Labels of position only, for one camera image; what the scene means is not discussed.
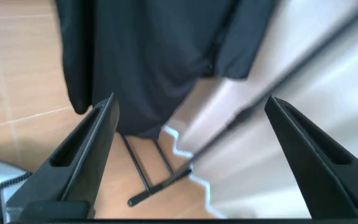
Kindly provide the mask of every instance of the hanging clothing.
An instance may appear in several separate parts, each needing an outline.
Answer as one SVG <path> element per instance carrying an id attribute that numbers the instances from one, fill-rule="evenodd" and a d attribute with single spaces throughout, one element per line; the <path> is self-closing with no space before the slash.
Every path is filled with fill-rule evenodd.
<path id="1" fill-rule="evenodd" d="M 198 78 L 246 78 L 276 3 L 56 0 L 74 110 L 114 92 L 117 130 L 157 139 Z"/>

